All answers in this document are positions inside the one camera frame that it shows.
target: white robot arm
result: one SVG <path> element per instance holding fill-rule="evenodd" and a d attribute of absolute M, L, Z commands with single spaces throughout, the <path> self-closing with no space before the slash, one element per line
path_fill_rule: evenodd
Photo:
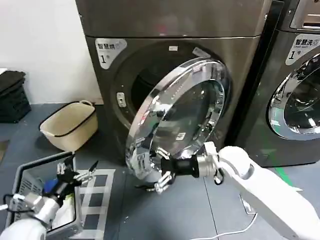
<path fill-rule="evenodd" d="M 206 154 L 190 159 L 168 161 L 168 156 L 163 157 L 161 165 L 165 174 L 155 184 L 155 190 L 161 193 L 168 188 L 175 175 L 214 177 L 218 185 L 229 178 L 241 196 L 283 237 L 320 240 L 316 210 L 293 187 L 256 164 L 240 147 L 227 146 L 217 152 L 213 142 L 206 142 L 205 150 Z"/>

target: green line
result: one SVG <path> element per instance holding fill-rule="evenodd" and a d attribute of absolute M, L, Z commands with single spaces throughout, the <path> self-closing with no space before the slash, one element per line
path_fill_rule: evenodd
<path fill-rule="evenodd" d="M 285 170 L 282 167 L 275 167 L 274 168 L 276 170 L 276 172 L 279 174 L 280 178 L 286 182 L 288 185 L 290 185 L 291 187 L 293 187 L 293 183 L 290 180 L 290 178 L 288 177 L 288 175 L 285 173 Z"/>

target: laundry basket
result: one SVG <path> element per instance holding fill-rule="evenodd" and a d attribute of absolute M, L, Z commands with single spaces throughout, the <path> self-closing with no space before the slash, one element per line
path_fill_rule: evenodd
<path fill-rule="evenodd" d="M 39 130 L 58 149 L 74 152 L 98 129 L 95 106 L 86 100 L 60 108 L 39 126 Z"/>

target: cable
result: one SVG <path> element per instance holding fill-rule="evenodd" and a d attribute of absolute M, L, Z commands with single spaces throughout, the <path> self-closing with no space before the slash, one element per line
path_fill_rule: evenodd
<path fill-rule="evenodd" d="M 192 239 L 189 239 L 189 240 L 213 240 L 213 239 L 216 239 L 216 238 L 219 238 L 219 237 L 222 237 L 222 236 L 226 236 L 226 235 L 242 234 L 242 233 L 246 232 L 249 228 L 251 228 L 251 226 L 255 223 L 255 221 L 257 219 L 257 216 L 258 216 L 258 213 L 256 213 L 253 216 L 253 219 L 251 220 L 250 224 L 243 230 L 224 232 L 224 233 L 218 234 L 218 235 L 213 236 L 213 237 L 200 237 L 200 238 L 192 238 Z"/>

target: open washing machine door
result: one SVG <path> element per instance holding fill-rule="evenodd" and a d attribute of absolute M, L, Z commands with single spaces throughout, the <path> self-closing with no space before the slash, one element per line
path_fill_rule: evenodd
<path fill-rule="evenodd" d="M 161 178 L 158 149 L 183 159 L 203 146 L 226 107 L 228 76 L 220 61 L 198 57 L 176 67 L 154 87 L 126 141 L 126 163 L 137 178 L 150 183 Z"/>

